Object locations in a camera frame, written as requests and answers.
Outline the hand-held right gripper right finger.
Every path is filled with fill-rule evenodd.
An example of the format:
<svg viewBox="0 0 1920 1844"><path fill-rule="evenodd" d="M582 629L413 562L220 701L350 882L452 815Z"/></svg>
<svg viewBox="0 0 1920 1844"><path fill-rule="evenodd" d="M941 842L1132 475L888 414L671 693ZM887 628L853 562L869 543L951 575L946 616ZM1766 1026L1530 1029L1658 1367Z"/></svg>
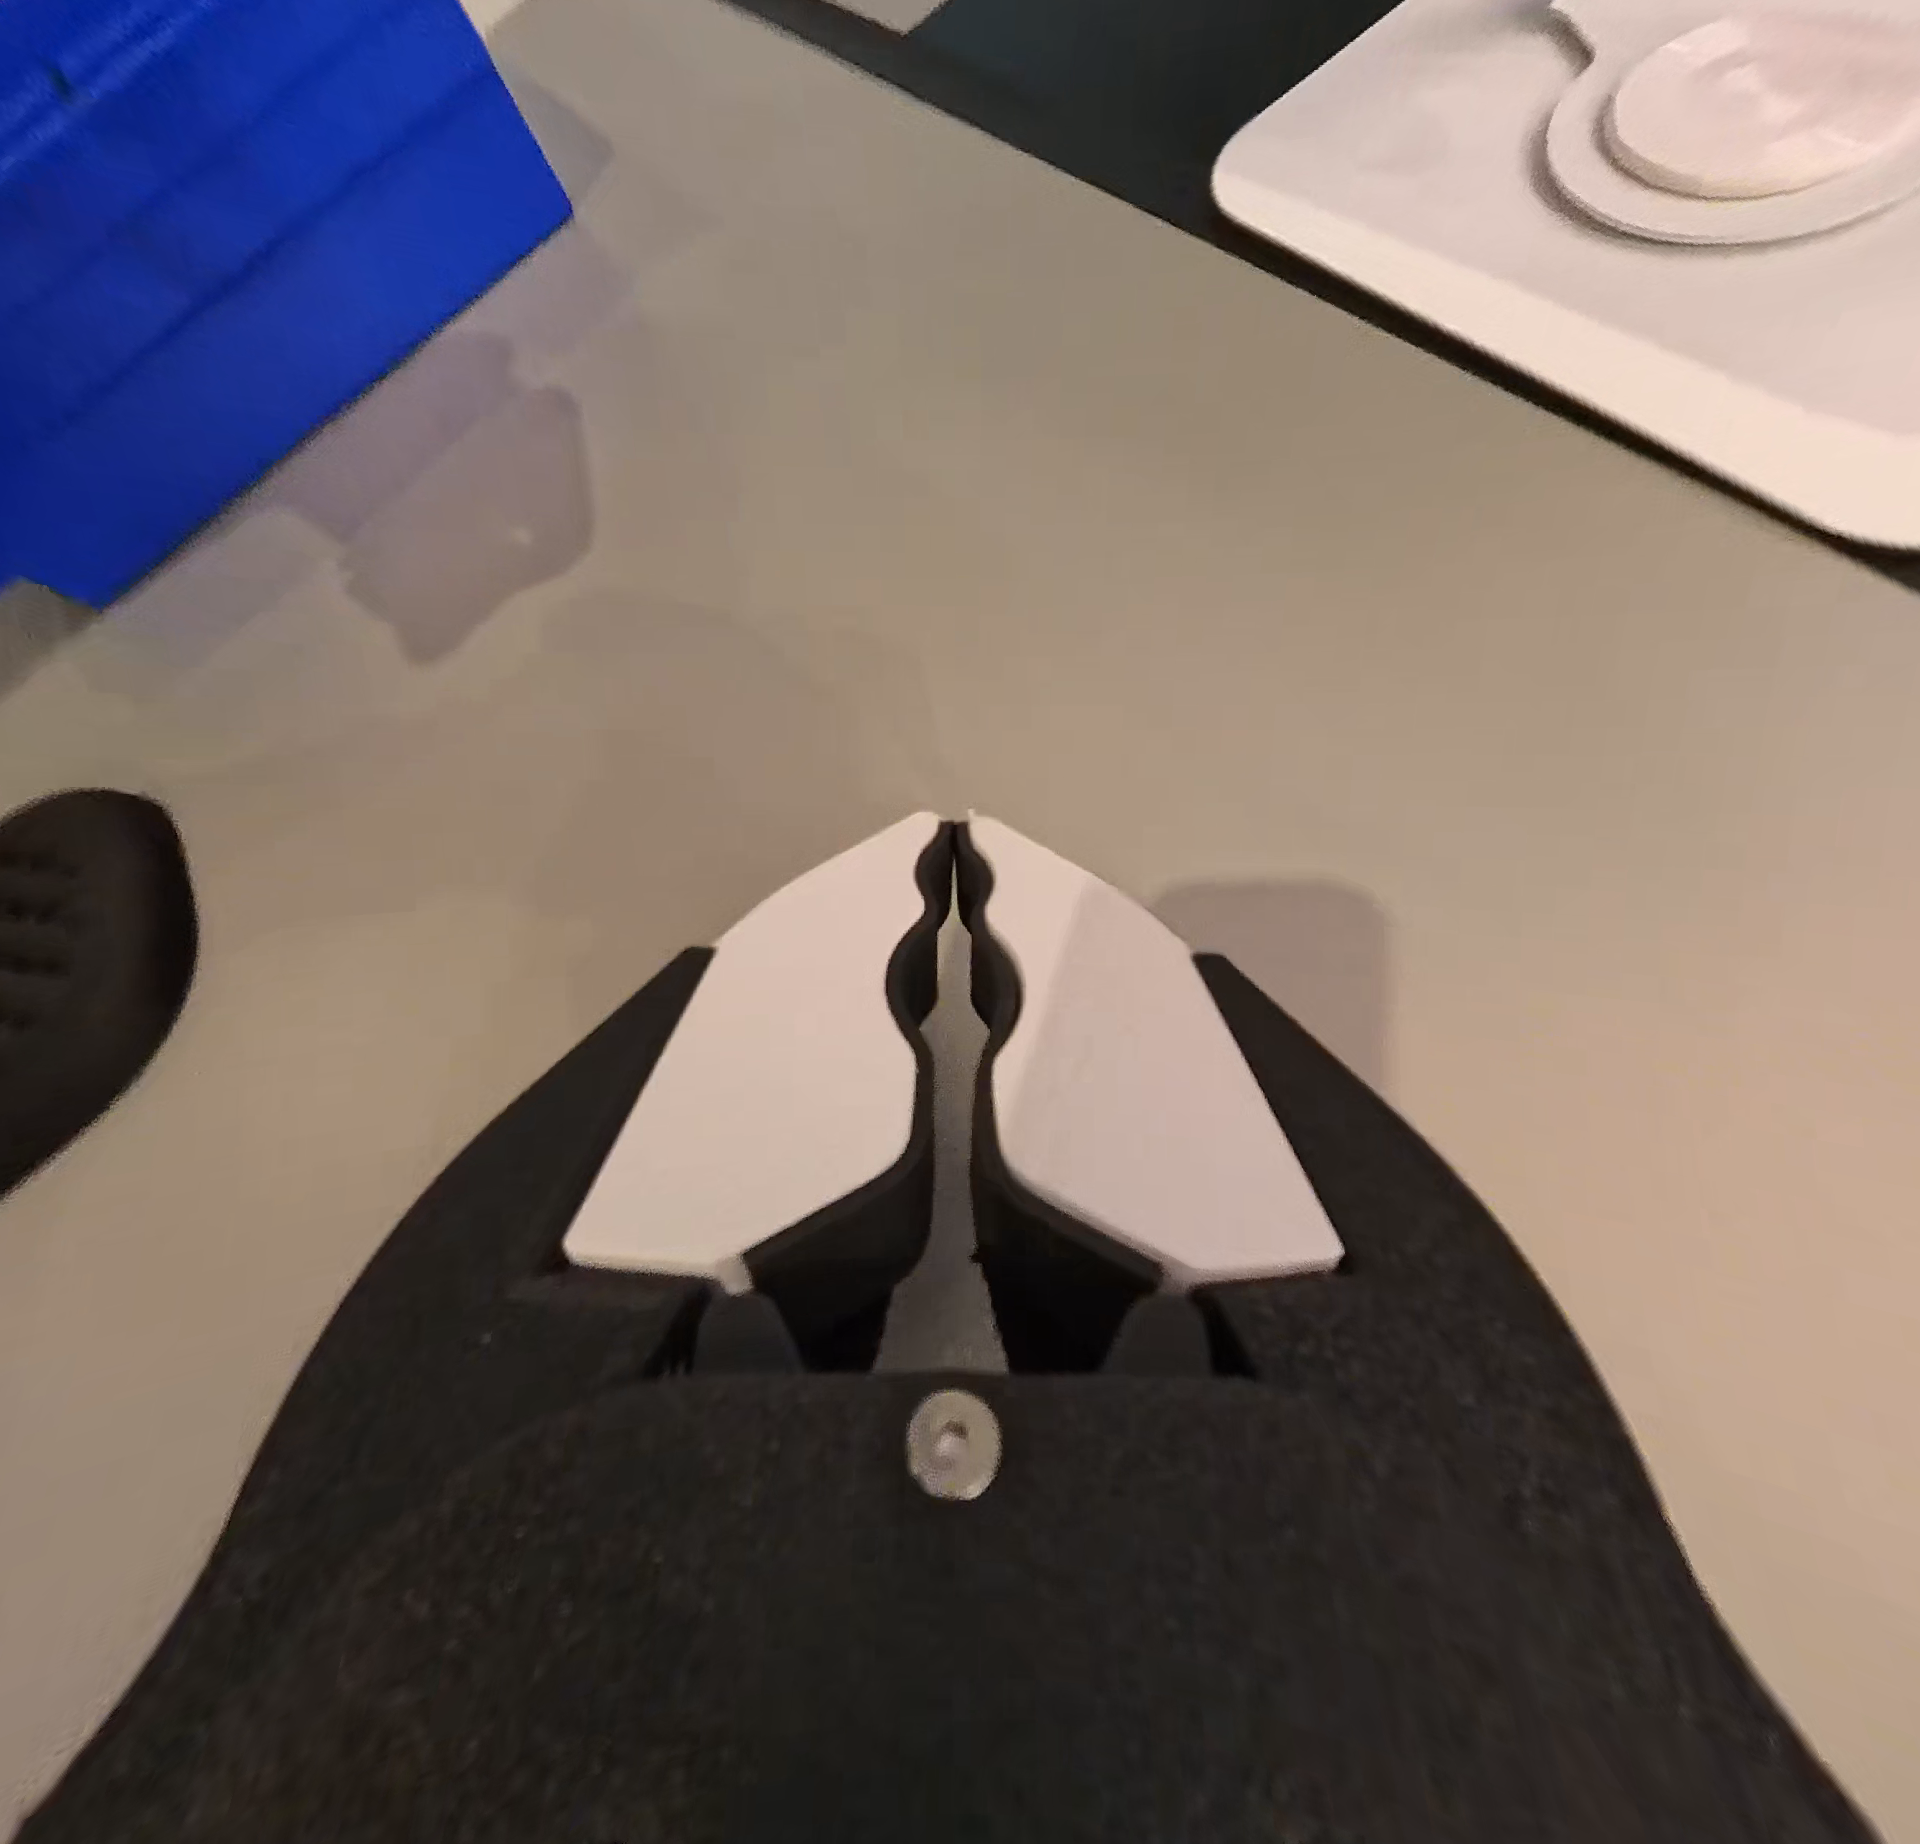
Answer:
<svg viewBox="0 0 1920 1844"><path fill-rule="evenodd" d="M1147 1299L1337 1272L1329 1210L1163 918L991 817L959 825L959 915L1002 1345L1110 1345Z"/></svg>

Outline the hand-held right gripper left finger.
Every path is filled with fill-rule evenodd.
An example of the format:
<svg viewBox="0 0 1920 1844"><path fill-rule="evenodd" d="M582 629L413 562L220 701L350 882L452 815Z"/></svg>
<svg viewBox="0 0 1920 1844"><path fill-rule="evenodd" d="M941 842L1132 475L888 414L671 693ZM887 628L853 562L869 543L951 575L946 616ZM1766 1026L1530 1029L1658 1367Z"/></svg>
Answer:
<svg viewBox="0 0 1920 1844"><path fill-rule="evenodd" d="M563 1231L571 1270L760 1296L798 1343L876 1340L930 1238L951 834L903 817L703 953Z"/></svg>

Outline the blue plastic bin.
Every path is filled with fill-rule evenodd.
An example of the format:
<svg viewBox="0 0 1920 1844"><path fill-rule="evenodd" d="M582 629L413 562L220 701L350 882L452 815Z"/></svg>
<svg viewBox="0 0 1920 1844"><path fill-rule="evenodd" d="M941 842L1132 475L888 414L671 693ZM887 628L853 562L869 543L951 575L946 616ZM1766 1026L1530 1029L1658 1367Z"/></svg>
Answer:
<svg viewBox="0 0 1920 1844"><path fill-rule="evenodd" d="M2 0L2 581L102 608L571 219L460 0Z"/></svg>

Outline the black wrist rest pad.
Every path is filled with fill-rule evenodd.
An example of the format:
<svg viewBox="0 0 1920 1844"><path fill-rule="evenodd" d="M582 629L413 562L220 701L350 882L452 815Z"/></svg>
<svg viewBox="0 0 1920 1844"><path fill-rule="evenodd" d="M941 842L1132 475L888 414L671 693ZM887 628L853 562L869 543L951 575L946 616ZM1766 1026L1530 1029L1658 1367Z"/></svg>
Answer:
<svg viewBox="0 0 1920 1844"><path fill-rule="evenodd" d="M2 1192L101 1123L174 1032L198 918L179 827L119 790L2 823Z"/></svg>

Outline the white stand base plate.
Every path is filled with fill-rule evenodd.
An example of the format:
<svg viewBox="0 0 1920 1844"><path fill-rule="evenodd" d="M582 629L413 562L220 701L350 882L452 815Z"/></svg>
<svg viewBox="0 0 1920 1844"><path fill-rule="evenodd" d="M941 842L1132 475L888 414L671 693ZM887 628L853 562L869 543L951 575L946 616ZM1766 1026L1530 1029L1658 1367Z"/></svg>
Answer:
<svg viewBox="0 0 1920 1844"><path fill-rule="evenodd" d="M1836 539L1915 552L1915 123L1822 182L1677 191L1629 82L1703 32L1917 0L1407 0L1243 125L1224 216Z"/></svg>

